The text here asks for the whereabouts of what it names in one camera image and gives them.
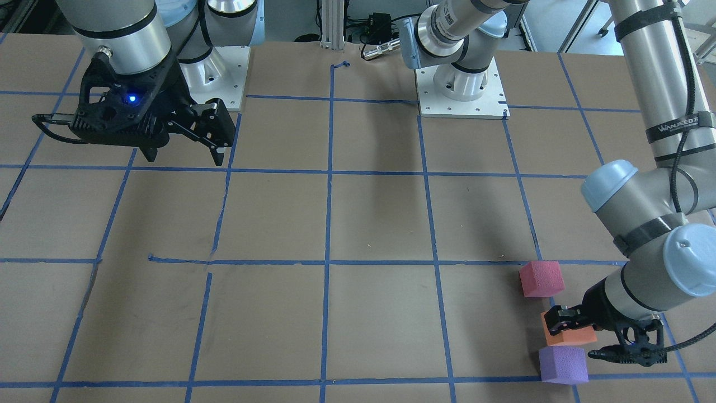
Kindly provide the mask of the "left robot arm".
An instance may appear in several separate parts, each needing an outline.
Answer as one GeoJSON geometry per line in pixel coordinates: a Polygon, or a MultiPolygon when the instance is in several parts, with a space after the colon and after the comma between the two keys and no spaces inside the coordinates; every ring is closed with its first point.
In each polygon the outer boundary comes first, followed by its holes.
{"type": "Polygon", "coordinates": [[[577,306],[544,314],[552,336],[593,327],[617,343],[591,359],[650,367],[714,326],[666,347],[661,314],[714,294],[714,226],[691,214],[714,208],[714,110],[706,99],[678,1],[608,1],[654,168],[617,159],[588,175],[581,194],[619,252],[622,268],[577,306]]]}

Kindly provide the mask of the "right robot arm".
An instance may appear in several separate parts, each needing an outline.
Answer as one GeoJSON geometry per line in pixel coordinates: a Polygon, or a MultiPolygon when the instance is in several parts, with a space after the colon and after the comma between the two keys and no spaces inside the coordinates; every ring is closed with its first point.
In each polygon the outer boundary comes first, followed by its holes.
{"type": "Polygon", "coordinates": [[[233,146],[251,46],[265,39],[263,1],[59,1],[91,61],[73,113],[32,121],[69,144],[133,147],[149,162],[171,134],[221,166],[233,146]]]}

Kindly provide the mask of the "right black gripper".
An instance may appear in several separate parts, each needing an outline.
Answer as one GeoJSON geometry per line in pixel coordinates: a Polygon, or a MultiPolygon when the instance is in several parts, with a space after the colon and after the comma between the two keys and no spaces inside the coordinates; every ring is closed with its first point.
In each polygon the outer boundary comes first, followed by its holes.
{"type": "Polygon", "coordinates": [[[136,147],[149,163],[168,143],[168,133],[178,133],[206,146],[220,167],[233,146],[235,124],[222,99],[194,104],[174,56],[128,76],[115,72],[109,57],[94,56],[69,130],[86,143],[136,147]]]}

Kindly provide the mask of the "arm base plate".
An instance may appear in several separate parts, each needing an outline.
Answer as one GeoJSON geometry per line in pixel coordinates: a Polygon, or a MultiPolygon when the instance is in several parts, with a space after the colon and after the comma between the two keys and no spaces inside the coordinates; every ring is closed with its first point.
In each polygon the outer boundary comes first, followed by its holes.
{"type": "Polygon", "coordinates": [[[511,116],[496,60],[478,73],[451,64],[415,71],[420,115],[428,118],[506,119],[511,116]]]}
{"type": "Polygon", "coordinates": [[[248,76],[250,46],[213,48],[197,62],[180,66],[192,98],[198,103],[222,99],[230,112],[240,112],[248,76]]]}

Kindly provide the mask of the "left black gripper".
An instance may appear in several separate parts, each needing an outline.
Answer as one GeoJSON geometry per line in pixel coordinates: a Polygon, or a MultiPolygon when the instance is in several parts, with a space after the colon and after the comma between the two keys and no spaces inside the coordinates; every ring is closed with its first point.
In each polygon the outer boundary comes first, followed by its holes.
{"type": "Polygon", "coordinates": [[[581,306],[552,306],[545,312],[545,326],[551,336],[583,327],[601,327],[617,336],[618,344],[591,350],[591,359],[613,364],[639,364],[651,367],[665,364],[664,326],[658,314],[633,319],[617,311],[607,297],[606,278],[592,286],[583,296],[581,306]]]}

